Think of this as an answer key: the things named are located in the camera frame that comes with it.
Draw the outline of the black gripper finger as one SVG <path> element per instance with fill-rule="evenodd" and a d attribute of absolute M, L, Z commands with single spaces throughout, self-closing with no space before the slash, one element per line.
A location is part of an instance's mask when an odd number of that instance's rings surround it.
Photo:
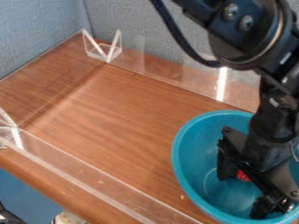
<path fill-rule="evenodd" d="M 235 179 L 239 174 L 238 155 L 223 148 L 218 153 L 218 178 L 220 181 Z"/>
<path fill-rule="evenodd" d="M 250 217 L 254 220 L 262 220 L 270 214 L 276 212 L 282 212 L 282 207 L 279 206 L 279 202 L 271 195 L 263 195 L 256 199 L 252 205 Z"/>

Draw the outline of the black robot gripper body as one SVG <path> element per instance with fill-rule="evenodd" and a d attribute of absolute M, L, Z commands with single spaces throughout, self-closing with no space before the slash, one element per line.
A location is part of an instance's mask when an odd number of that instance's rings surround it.
<path fill-rule="evenodd" d="M 290 213 L 299 204 L 299 180 L 291 172 L 298 141 L 295 132 L 264 139 L 254 131 L 246 134 L 230 126 L 222 129 L 218 141 L 219 148 L 238 155 L 238 167 L 251 178 L 260 196 L 271 195 L 279 202 L 282 214 Z"/>

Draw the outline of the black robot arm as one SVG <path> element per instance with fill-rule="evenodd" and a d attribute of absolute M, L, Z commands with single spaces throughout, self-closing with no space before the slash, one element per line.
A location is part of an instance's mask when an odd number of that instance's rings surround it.
<path fill-rule="evenodd" d="M 260 75 L 259 106 L 248 133 L 226 127 L 219 140 L 218 176 L 243 171 L 262 190 L 250 216 L 287 213 L 299 198 L 299 181 L 286 169 L 299 147 L 299 28 L 286 0 L 173 0 L 206 29 L 214 60 L 181 49 L 202 64 L 252 70 Z"/>

